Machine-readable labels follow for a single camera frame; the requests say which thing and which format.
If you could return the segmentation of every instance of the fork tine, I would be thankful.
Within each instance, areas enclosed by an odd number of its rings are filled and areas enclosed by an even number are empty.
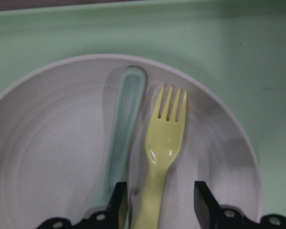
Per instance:
[[[158,95],[156,105],[154,106],[154,109],[153,109],[152,118],[160,118],[160,109],[161,109],[161,103],[162,103],[164,89],[165,89],[165,85],[162,86],[161,91]]]
[[[181,122],[183,125],[185,123],[185,116],[186,116],[186,103],[187,103],[187,91],[184,91],[182,104],[181,104],[181,111],[179,115],[179,122]]]
[[[172,94],[173,94],[173,87],[170,88],[166,101],[165,101],[165,105],[162,111],[162,115],[161,118],[165,118],[168,121],[168,110],[170,107],[170,103],[171,103],[171,98],[172,98]]]
[[[177,95],[175,97],[175,101],[174,101],[174,105],[173,105],[173,109],[172,109],[172,114],[170,117],[170,120],[173,120],[174,122],[176,122],[176,118],[177,118],[177,110],[178,110],[180,93],[181,93],[181,89],[179,88],[177,91]]]

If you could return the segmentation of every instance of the teal plastic utensil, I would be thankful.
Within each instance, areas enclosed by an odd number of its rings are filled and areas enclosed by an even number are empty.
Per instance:
[[[92,208],[108,204],[116,182],[127,181],[127,159],[138,116],[146,74],[137,67],[124,72],[118,91],[106,168],[92,200]]]

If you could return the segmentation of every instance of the plate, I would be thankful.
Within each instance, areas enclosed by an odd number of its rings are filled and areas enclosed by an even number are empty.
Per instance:
[[[220,204],[262,214],[261,177],[239,122],[194,78],[152,60],[94,54],[42,67],[0,95],[0,229],[35,228],[50,217],[79,221],[105,167],[120,77],[128,66],[148,75],[129,158],[133,218],[147,176],[144,136],[162,84],[188,90],[184,144],[164,188],[161,229],[199,228],[194,181]]]

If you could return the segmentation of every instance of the green tray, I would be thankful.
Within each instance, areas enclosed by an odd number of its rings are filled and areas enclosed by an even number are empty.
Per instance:
[[[39,67],[93,53],[157,60],[210,88],[254,146],[265,214],[286,216],[286,0],[140,1],[0,12],[0,93]]]

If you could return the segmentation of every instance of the fork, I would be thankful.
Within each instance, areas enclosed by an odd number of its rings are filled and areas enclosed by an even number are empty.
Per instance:
[[[169,90],[161,113],[164,89],[163,85],[145,136],[149,170],[134,229],[157,229],[166,172],[178,156],[182,145],[187,91],[184,92],[179,118],[177,118],[181,89],[177,91],[170,115],[173,87]]]

